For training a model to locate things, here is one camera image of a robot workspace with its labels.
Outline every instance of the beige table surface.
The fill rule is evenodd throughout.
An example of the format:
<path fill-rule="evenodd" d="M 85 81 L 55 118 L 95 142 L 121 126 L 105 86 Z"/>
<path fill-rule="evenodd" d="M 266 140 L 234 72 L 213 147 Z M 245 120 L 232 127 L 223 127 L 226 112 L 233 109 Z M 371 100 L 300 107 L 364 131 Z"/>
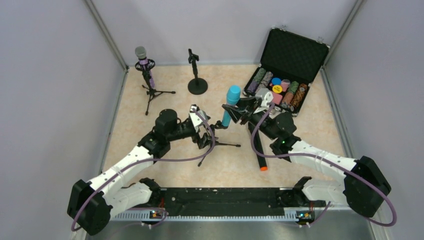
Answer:
<path fill-rule="evenodd" d="M 152 70 L 156 89 L 176 91 L 163 94 L 150 104 L 145 116 L 148 95 L 142 88 L 142 73 L 135 68 L 129 70 L 116 122 L 110 139 L 104 170 L 107 170 L 127 153 L 154 126 L 155 119 L 163 109 L 174 109 L 178 117 L 188 117 L 191 104 L 197 104 L 208 116 L 210 124 L 221 120 L 226 93 L 231 85 L 242 89 L 254 73 L 256 65 L 201 65 L 199 77 L 208 82 L 208 90 L 202 95 L 192 95 L 187 89 L 193 78 L 190 65 L 157 66 Z M 294 133 L 317 148 L 343 155 L 342 145 L 336 129 L 330 104 L 321 75 L 315 78 L 302 109 L 294 118 L 297 130 Z M 141 178 L 151 178 L 161 187 L 292 187 L 301 177 L 311 176 L 329 179 L 311 168 L 287 162 L 283 159 L 268 158 L 268 170 L 260 171 L 258 160 L 250 145 L 246 125 L 230 124 L 226 130 L 219 129 L 216 136 L 223 143 L 241 144 L 241 147 L 217 146 L 198 167 L 200 160 L 190 162 L 157 162 L 144 169 L 129 183 Z M 272 142 L 261 134 L 265 154 L 272 155 Z M 191 138 L 171 143 L 171 150 L 163 157 L 184 159 L 199 156 L 207 148 L 198 149 Z"/>

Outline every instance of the yellow disc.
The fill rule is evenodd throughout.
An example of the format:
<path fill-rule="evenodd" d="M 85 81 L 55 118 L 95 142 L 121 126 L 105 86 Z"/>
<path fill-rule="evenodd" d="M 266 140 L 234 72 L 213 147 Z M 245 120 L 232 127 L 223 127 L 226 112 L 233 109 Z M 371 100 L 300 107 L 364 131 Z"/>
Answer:
<path fill-rule="evenodd" d="M 275 85 L 272 87 L 272 91 L 276 94 L 279 94 L 283 91 L 283 88 L 280 85 Z"/>

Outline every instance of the white wall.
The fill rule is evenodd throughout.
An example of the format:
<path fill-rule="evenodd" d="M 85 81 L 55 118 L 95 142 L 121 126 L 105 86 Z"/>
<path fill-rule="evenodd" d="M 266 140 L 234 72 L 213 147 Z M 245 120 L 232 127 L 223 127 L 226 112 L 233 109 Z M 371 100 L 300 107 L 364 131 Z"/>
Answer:
<path fill-rule="evenodd" d="M 366 1 L 327 69 L 356 157 L 375 159 L 392 186 L 395 239 L 423 239 L 423 10 L 422 0 Z"/>
<path fill-rule="evenodd" d="M 64 240 L 123 71 L 82 0 L 0 2 L 0 239 Z"/>
<path fill-rule="evenodd" d="M 355 0 L 94 0 L 126 63 L 143 45 L 158 65 L 259 62 L 268 31 L 287 30 L 331 44 Z"/>

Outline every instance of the tripod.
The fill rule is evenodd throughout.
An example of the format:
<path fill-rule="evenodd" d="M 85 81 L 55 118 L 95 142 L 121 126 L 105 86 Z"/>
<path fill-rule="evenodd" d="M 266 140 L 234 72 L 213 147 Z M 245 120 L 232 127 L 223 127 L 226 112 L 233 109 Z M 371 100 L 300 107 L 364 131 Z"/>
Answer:
<path fill-rule="evenodd" d="M 147 110 L 146 116 L 149 114 L 150 102 L 153 101 L 156 97 L 161 94 L 175 94 L 175 91 L 158 91 L 155 87 L 155 82 L 152 77 L 152 68 L 155 67 L 156 63 L 152 59 L 147 59 L 146 57 L 146 49 L 142 46 L 139 46 L 135 49 L 135 55 L 138 57 L 138 62 L 135 64 L 135 68 L 138 71 L 141 71 L 143 74 L 144 81 L 147 86 L 143 86 L 143 88 L 147 89 L 148 102 L 147 102 Z"/>
<path fill-rule="evenodd" d="M 188 83 L 188 91 L 194 95 L 204 94 L 208 90 L 208 83 L 198 77 L 198 66 L 196 61 L 199 61 L 199 55 L 193 54 L 191 49 L 188 49 L 188 63 L 193 68 L 194 79 Z"/>
<path fill-rule="evenodd" d="M 211 124 L 210 128 L 212 129 L 213 134 L 215 134 L 215 129 L 225 129 L 226 127 L 222 126 L 221 121 L 217 121 L 216 124 Z M 202 149 L 205 146 L 209 145 L 209 147 L 212 147 L 212 137 L 209 134 L 204 134 L 203 137 L 200 139 L 199 148 Z M 215 146 L 232 146 L 236 148 L 240 148 L 242 145 L 240 144 L 231 144 L 231 143 L 223 143 L 218 141 L 218 137 L 215 137 Z M 198 163 L 198 167 L 200 167 L 203 163 L 203 160 L 205 160 L 206 156 L 204 156 L 200 162 Z"/>

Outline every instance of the case lid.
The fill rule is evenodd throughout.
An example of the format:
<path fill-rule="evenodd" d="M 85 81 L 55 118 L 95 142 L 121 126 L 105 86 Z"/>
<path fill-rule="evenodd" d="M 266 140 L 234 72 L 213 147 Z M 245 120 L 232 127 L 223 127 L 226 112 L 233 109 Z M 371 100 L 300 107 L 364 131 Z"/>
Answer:
<path fill-rule="evenodd" d="M 272 28 L 261 65 L 295 81 L 311 83 L 329 53 L 329 46 L 292 32 Z"/>

